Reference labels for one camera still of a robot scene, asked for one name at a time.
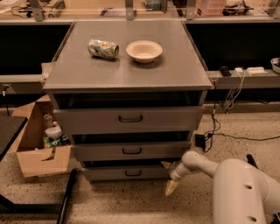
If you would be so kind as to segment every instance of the drawer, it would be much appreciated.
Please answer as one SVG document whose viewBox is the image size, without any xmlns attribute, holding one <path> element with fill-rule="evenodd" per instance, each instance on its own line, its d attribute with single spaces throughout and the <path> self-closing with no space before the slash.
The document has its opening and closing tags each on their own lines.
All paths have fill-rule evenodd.
<svg viewBox="0 0 280 224">
<path fill-rule="evenodd" d="M 55 109 L 63 132 L 72 134 L 196 130 L 204 108 Z"/>
<path fill-rule="evenodd" d="M 84 168 L 82 173 L 88 181 L 169 178 L 168 170 L 161 165 Z"/>
<path fill-rule="evenodd" d="M 203 91 L 53 94 L 58 109 L 187 107 L 200 104 Z"/>
<path fill-rule="evenodd" d="M 180 158 L 191 147 L 190 141 L 175 143 L 104 143 L 72 145 L 78 161 Z"/>
<path fill-rule="evenodd" d="M 176 143 L 189 141 L 191 135 L 191 131 L 167 131 L 72 135 L 71 138 L 72 144 Z"/>
</svg>

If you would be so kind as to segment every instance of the drawer handle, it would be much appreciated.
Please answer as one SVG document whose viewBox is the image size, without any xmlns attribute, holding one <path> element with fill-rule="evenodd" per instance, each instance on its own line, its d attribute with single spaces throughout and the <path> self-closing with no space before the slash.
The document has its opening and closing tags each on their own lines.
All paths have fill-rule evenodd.
<svg viewBox="0 0 280 224">
<path fill-rule="evenodd" d="M 129 154 L 129 155 L 136 155 L 136 154 L 141 154 L 142 148 L 135 149 L 135 150 L 126 150 L 122 148 L 122 154 Z"/>
<path fill-rule="evenodd" d="M 119 115 L 120 123 L 140 123 L 143 120 L 143 116 L 140 115 L 139 118 L 123 118 Z"/>
<path fill-rule="evenodd" d="M 139 177 L 141 176 L 142 172 L 140 171 L 125 171 L 125 176 L 127 177 Z"/>
</svg>

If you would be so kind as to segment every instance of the black desk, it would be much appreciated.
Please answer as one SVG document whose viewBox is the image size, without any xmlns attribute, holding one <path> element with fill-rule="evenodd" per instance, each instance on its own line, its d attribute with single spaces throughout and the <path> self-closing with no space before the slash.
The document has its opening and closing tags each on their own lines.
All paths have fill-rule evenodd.
<svg viewBox="0 0 280 224">
<path fill-rule="evenodd" d="M 0 162 L 26 122 L 25 117 L 0 116 Z M 76 182 L 76 174 L 76 170 L 70 173 L 62 204 L 14 204 L 0 194 L 0 214 L 58 214 L 57 223 L 63 223 Z"/>
</svg>

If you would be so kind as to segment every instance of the wall outlet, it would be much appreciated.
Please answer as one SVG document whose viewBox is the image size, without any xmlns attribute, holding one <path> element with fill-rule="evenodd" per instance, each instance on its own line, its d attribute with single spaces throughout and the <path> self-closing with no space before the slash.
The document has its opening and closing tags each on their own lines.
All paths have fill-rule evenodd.
<svg viewBox="0 0 280 224">
<path fill-rule="evenodd" d="M 6 94 L 15 94 L 16 93 L 15 89 L 12 87 L 12 85 L 10 83 L 3 83 L 3 84 L 1 84 L 1 86 L 2 86 L 2 91 L 4 91 L 4 89 L 7 88 L 5 91 Z"/>
</svg>

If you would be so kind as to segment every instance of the cabinet top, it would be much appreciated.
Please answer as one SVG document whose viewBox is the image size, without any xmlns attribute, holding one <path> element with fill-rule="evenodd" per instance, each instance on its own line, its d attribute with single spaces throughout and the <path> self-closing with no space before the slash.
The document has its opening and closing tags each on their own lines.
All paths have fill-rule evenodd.
<svg viewBox="0 0 280 224">
<path fill-rule="evenodd" d="M 90 39 L 119 45 L 116 60 L 92 57 Z M 163 53 L 149 64 L 135 62 L 129 43 L 150 40 Z M 211 83 L 180 21 L 77 22 L 44 85 L 46 91 L 204 90 Z"/>
</svg>

